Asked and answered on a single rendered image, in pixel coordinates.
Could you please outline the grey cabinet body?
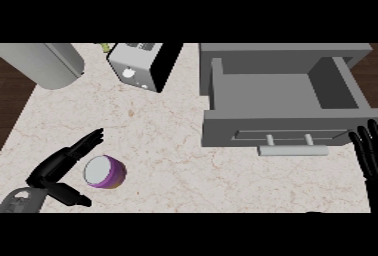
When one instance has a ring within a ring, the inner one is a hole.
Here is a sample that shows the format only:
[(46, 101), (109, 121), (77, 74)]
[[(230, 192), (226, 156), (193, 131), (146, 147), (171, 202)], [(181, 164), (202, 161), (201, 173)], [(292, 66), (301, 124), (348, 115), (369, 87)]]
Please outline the grey cabinet body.
[(223, 60), (227, 74), (301, 74), (322, 57), (341, 57), (353, 68), (370, 51), (367, 43), (201, 43), (199, 95), (209, 93), (215, 58)]

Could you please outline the silver toaster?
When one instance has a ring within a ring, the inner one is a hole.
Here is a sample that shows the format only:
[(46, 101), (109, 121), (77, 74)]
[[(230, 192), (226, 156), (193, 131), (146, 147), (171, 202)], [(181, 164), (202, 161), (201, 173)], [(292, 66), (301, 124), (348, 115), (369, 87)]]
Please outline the silver toaster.
[(106, 60), (119, 81), (161, 93), (181, 48), (181, 43), (116, 43)]

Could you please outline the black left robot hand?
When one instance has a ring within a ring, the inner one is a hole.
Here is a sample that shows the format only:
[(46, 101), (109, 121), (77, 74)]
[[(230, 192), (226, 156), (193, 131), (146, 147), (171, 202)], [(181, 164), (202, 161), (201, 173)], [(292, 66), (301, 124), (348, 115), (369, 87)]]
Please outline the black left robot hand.
[(47, 195), (66, 206), (91, 206), (90, 198), (59, 180), (93, 148), (103, 142), (103, 129), (96, 129), (71, 147), (59, 149), (34, 168), (25, 182), (47, 190)]

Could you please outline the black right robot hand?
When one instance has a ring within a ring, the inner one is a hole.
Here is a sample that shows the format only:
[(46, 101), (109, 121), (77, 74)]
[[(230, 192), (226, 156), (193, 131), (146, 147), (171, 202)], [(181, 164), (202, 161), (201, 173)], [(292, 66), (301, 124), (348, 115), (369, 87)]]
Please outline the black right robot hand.
[(367, 126), (359, 126), (348, 137), (365, 177), (370, 212), (378, 214), (378, 122), (369, 119)]

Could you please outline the grey cylindrical appliance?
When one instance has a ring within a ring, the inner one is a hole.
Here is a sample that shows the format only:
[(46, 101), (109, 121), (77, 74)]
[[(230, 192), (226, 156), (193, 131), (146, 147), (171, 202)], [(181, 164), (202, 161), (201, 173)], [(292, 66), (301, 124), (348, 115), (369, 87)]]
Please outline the grey cylindrical appliance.
[(0, 57), (49, 90), (71, 85), (84, 73), (71, 43), (0, 43)]

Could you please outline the grey open drawer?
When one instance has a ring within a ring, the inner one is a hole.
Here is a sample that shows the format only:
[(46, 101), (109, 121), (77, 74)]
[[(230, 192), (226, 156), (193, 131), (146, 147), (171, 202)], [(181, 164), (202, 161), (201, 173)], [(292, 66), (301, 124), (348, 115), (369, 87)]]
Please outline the grey open drawer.
[(254, 147), (348, 143), (348, 132), (373, 119), (345, 61), (325, 57), (305, 74), (227, 74), (211, 61), (209, 109), (204, 112), (202, 145)]

